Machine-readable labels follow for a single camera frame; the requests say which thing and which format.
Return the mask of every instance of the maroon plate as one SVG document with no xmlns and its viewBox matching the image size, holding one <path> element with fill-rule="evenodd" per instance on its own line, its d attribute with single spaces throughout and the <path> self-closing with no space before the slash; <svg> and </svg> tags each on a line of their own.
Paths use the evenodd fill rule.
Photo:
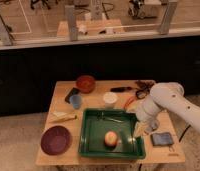
<svg viewBox="0 0 200 171">
<path fill-rule="evenodd" d="M 41 148 L 49 155 L 64 153 L 70 145 L 71 135 L 63 126 L 49 128 L 42 136 Z"/>
</svg>

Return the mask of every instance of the dark wall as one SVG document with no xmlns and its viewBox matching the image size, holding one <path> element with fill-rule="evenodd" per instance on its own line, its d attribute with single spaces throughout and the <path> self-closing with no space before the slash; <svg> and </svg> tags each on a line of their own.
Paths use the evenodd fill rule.
<svg viewBox="0 0 200 171">
<path fill-rule="evenodd" d="M 58 80 L 177 81 L 200 93 L 200 36 L 0 51 L 0 115 L 47 111 Z"/>
</svg>

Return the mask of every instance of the desk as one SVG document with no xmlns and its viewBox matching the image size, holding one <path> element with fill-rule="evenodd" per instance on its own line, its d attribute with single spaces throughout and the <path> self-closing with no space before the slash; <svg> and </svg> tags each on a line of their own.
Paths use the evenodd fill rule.
<svg viewBox="0 0 200 171">
<path fill-rule="evenodd" d="M 77 21 L 77 27 L 79 25 L 86 25 L 89 36 L 99 35 L 100 31 L 105 30 L 105 27 L 113 27 L 115 33 L 124 33 L 122 23 L 119 19 L 111 20 L 93 20 L 93 21 Z M 61 21 L 57 31 L 57 37 L 68 36 L 68 25 L 66 21 Z"/>
<path fill-rule="evenodd" d="M 37 154 L 37 165 L 104 165 L 104 164 L 130 164 L 130 163 L 179 163 L 185 161 L 184 153 L 178 142 L 172 122 L 166 111 L 159 114 L 160 127 L 156 132 L 168 131 L 172 134 L 174 139 L 173 148 L 169 147 L 153 147 L 150 141 L 150 136 L 145 135 L 144 143 L 146 150 L 146 158 L 139 160 L 121 160 L 121 159 L 103 159 L 103 158 L 85 158 L 78 154 L 78 145 L 80 139 L 81 122 L 83 117 L 83 110 L 85 108 L 100 108 L 103 107 L 103 94 L 109 91 L 111 87 L 118 86 L 132 86 L 136 87 L 134 81 L 97 81 L 95 90 L 90 94 L 81 94 L 83 99 L 82 107 L 79 110 L 74 110 L 71 105 L 64 102 L 64 97 L 75 87 L 74 81 L 60 81 L 57 82 L 48 117 L 45 124 L 45 129 L 48 129 L 56 124 L 51 123 L 54 111 L 62 111 L 66 113 L 77 114 L 78 119 L 70 120 L 60 123 L 65 126 L 72 133 L 72 144 L 68 151 L 58 156 L 46 155 L 41 148 Z M 118 101 L 115 108 L 122 108 L 127 98 L 131 97 L 131 92 L 119 93 Z"/>
</svg>

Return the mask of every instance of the green tray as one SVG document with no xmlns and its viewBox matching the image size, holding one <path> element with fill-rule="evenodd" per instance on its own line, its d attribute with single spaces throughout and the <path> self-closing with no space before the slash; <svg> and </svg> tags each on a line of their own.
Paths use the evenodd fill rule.
<svg viewBox="0 0 200 171">
<path fill-rule="evenodd" d="M 132 138 L 136 122 L 136 116 L 124 110 L 84 110 L 79 154 L 84 157 L 145 158 L 143 139 L 141 137 Z M 107 131 L 115 131 L 118 134 L 120 142 L 115 148 L 109 148 L 104 144 Z"/>
</svg>

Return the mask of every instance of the tabletop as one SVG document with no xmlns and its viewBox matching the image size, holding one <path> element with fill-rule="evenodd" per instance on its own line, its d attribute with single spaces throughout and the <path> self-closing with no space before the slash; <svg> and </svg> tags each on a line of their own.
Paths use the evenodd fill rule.
<svg viewBox="0 0 200 171">
<path fill-rule="evenodd" d="M 180 163 L 185 162 L 185 156 L 176 136 L 173 124 L 167 111 L 162 111 L 158 115 L 160 121 L 159 128 L 154 132 L 170 132 L 174 144 L 170 147 L 154 147 L 151 143 L 149 135 L 143 135 L 146 157 L 144 159 L 123 160 L 123 159 L 106 159 L 106 158 L 87 158 L 81 157 L 78 153 L 80 131 L 83 118 L 83 111 L 86 108 L 103 108 L 103 94 L 108 92 L 112 87 L 131 86 L 137 87 L 135 81 L 96 81 L 96 87 L 89 94 L 82 94 L 82 106 L 79 110 L 64 101 L 65 96 L 73 87 L 76 87 L 75 81 L 59 81 L 56 83 L 54 94 L 52 97 L 50 109 L 45 123 L 44 131 L 55 125 L 66 127 L 72 135 L 72 143 L 69 149 L 61 154 L 50 156 L 45 154 L 39 147 L 36 158 L 37 165 L 100 165 L 100 164 L 130 164 L 130 163 Z M 118 101 L 115 109 L 123 109 L 126 100 L 134 94 L 133 91 L 117 93 Z M 68 114 L 76 114 L 77 119 L 69 120 L 61 123 L 53 123 L 51 120 L 56 117 L 54 112 L 65 112 Z"/>
</svg>

